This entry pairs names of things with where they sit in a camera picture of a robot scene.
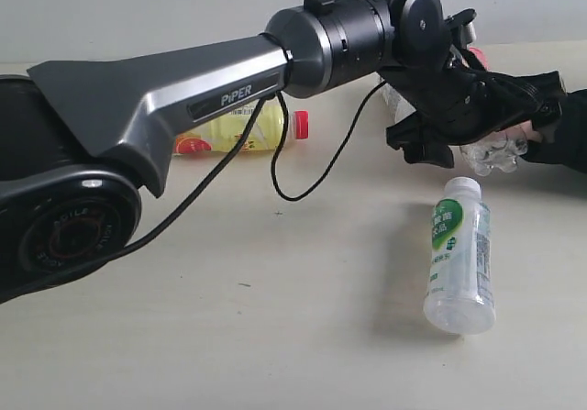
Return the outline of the person's open bare hand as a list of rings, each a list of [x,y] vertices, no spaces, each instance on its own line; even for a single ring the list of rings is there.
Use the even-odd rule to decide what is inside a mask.
[[[525,139],[526,141],[541,143],[542,135],[534,130],[532,121],[527,120],[517,125],[506,128],[500,131],[500,134],[505,135],[509,139]]]

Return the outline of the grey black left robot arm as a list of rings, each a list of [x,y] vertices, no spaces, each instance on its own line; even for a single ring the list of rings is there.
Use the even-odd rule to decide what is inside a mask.
[[[120,61],[46,61],[1,78],[1,298],[70,283],[143,246],[139,189],[160,196],[183,132],[247,103],[377,73],[414,107],[386,131],[409,163],[532,121],[554,135],[557,72],[490,72],[473,9],[440,0],[304,0],[257,36]]]

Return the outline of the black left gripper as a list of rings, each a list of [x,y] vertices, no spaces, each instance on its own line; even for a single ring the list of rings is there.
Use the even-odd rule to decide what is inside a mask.
[[[565,101],[559,71],[514,76],[457,62],[440,70],[388,66],[380,76],[415,108],[385,131],[387,145],[408,164],[453,168],[450,146],[526,121],[552,143]]]

